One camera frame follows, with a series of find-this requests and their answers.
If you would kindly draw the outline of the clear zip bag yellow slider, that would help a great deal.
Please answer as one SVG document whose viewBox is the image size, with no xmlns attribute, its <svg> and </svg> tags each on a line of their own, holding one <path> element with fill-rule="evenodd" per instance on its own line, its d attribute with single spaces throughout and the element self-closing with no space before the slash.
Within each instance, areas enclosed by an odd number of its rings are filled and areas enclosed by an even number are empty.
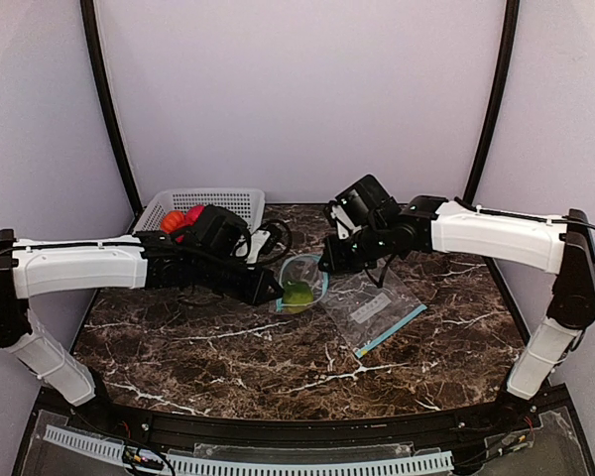
<svg viewBox="0 0 595 476">
<path fill-rule="evenodd" d="M 276 314 L 298 314 L 319 303 L 329 287 L 329 275 L 319 269 L 321 256 L 301 254 L 286 259 L 279 274 L 283 295 L 270 310 Z"/>
</svg>

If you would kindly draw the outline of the green toy avocado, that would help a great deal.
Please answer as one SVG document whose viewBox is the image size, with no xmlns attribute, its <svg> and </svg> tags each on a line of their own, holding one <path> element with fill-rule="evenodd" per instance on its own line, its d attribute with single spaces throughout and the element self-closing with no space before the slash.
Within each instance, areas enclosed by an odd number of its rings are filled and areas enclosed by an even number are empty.
<svg viewBox="0 0 595 476">
<path fill-rule="evenodd" d="M 314 301 L 311 286 L 303 281 L 286 281 L 284 284 L 283 305 L 298 306 Z"/>
</svg>

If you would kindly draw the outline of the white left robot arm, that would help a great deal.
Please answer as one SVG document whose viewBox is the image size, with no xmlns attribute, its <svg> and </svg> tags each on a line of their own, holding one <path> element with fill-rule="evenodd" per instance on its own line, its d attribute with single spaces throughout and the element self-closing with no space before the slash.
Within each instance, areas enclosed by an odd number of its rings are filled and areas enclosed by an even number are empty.
<svg viewBox="0 0 595 476">
<path fill-rule="evenodd" d="M 100 289 L 201 287 L 257 306 L 284 290 L 266 254 L 279 234 L 250 231 L 235 213 L 204 205 L 173 228 L 70 241 L 19 238 L 0 231 L 0 349 L 74 407 L 106 400 L 100 377 L 78 362 L 34 310 L 38 299 L 80 297 Z"/>
</svg>

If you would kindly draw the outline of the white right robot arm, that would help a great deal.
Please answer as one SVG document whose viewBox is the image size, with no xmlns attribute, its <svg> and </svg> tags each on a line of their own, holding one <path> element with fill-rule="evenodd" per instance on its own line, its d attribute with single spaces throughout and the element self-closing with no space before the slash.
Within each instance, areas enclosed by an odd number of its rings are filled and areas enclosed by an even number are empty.
<svg viewBox="0 0 595 476">
<path fill-rule="evenodd" d="M 400 205 L 372 175 L 324 206 L 335 233 L 324 240 L 321 271 L 357 274 L 411 252 L 468 254 L 553 275 L 541 324 L 514 364 L 507 394 L 527 401 L 595 321 L 595 227 L 586 214 L 532 215 L 419 195 Z"/>
</svg>

